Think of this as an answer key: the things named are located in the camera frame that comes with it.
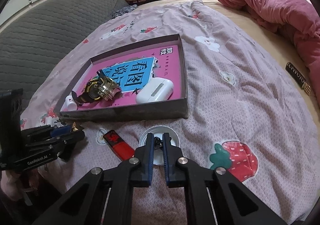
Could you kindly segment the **person's left hand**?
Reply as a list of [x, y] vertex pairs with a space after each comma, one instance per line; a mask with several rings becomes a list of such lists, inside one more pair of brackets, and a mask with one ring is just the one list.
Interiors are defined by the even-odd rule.
[[[22, 198], [20, 174], [11, 170], [2, 170], [1, 172], [1, 190], [5, 196], [12, 201], [18, 201]], [[28, 185], [31, 190], [37, 190], [39, 186], [39, 172], [37, 169], [27, 172]]]

